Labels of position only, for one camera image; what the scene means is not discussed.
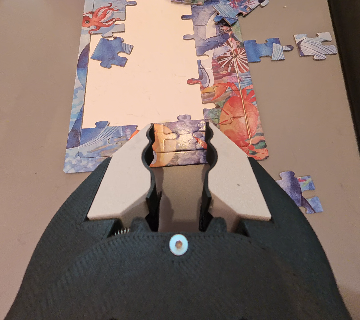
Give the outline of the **white blue striped puzzle piece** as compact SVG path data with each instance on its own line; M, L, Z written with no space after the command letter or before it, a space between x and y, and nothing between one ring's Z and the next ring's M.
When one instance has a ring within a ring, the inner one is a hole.
M317 33L315 38L309 38L306 34L295 34L294 39L300 57L312 56L314 60L324 60L326 55L338 53L335 45L323 44L323 42L332 41L329 32Z

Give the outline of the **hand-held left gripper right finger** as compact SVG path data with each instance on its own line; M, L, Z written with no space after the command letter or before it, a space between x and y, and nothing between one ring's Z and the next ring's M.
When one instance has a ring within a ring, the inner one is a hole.
M206 123L206 161L199 230L206 231L215 217L236 230L240 219L271 219L248 156L213 123Z

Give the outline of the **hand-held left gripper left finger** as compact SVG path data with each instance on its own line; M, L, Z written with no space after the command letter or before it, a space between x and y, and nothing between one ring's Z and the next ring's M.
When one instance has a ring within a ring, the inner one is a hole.
M129 227L133 218L145 218L158 231L161 194L150 168L154 159L154 124L146 125L111 157L94 197L88 219L120 219Z

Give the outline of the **ocean jigsaw puzzle board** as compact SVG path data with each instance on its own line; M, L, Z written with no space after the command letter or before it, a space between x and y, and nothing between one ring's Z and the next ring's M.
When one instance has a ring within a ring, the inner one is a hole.
M171 0L85 0L64 172L89 172L147 123L179 115L214 123L256 160L268 158L239 22L213 8ZM92 56L101 38L121 37L124 67ZM175 151L167 166L205 163L206 150Z

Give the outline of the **blue purple puzzle piece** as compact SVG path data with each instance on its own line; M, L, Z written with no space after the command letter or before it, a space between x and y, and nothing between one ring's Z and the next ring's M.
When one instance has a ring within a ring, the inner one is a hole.
M298 207L304 207L307 214L323 212L321 202L317 196L304 198L303 191L313 191L315 186L310 175L296 177L293 171L280 173L280 180L276 182L291 197Z

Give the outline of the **solid blue whale puzzle piece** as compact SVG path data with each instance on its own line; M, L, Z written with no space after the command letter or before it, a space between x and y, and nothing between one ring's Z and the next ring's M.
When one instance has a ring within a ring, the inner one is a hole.
M100 66L108 69L112 65L124 67L127 58L120 57L118 53L130 54L132 49L133 45L124 43L124 39L121 37L113 37L113 39L101 38L90 58L100 61Z

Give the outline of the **small blue puzzle piece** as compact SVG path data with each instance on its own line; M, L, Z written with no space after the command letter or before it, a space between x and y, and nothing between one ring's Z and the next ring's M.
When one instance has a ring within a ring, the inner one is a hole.
M248 63L259 62L260 57L270 56L272 61L284 60L283 51L291 51L294 49L292 45L282 46L279 38L266 39L265 43L258 44L256 40L245 40L245 52Z

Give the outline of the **purple puzzle piece orange patch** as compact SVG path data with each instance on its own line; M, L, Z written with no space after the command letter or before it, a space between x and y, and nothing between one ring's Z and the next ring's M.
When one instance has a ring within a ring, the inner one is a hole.
M205 120L191 120L179 115L175 122L164 123L164 134L177 134L176 139L164 141L165 152L205 150Z

